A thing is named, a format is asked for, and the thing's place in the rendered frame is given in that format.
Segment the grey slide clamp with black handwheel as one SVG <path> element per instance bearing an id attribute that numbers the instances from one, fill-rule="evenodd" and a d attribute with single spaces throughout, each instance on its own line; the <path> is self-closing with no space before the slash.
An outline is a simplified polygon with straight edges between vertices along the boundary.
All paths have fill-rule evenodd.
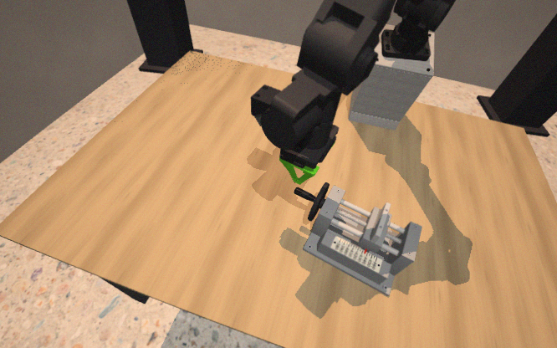
<path id="1" fill-rule="evenodd" d="M 371 212 L 357 207 L 342 199 L 345 190 L 335 185 L 324 199 L 329 186 L 326 182 L 317 197 L 299 187 L 294 190 L 294 194 L 314 203 L 309 221 L 313 221 L 319 211 L 303 250 L 384 295 L 390 295 L 395 275 L 415 261 L 422 226 L 412 221 L 404 228 L 391 223 L 388 202 L 382 209 L 374 207 Z"/>

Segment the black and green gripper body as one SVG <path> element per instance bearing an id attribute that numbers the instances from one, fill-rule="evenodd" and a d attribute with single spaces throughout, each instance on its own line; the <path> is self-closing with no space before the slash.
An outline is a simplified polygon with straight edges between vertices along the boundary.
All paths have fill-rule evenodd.
<path id="1" fill-rule="evenodd" d="M 334 118 L 330 121 L 319 123 L 305 137 L 303 149 L 297 146 L 291 150 L 280 149 L 280 159 L 302 169 L 305 166 L 315 169 L 318 163 L 323 162 L 336 141 L 339 127 L 333 125 L 333 122 Z"/>

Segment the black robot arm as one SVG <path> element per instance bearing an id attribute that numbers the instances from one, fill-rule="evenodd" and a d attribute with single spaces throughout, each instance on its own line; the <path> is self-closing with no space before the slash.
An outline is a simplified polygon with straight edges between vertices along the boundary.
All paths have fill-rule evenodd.
<path id="1" fill-rule="evenodd" d="M 347 96 L 369 77 L 378 58 L 379 34 L 395 3 L 394 13 L 402 21 L 394 30 L 383 30 L 382 55 L 427 61 L 428 31 L 436 31 L 455 1 L 324 0 L 303 36 L 297 63 L 301 70 L 283 90 L 264 84 L 254 93 L 252 116 L 278 148 L 303 149 L 305 137 L 335 117 L 341 94 Z"/>

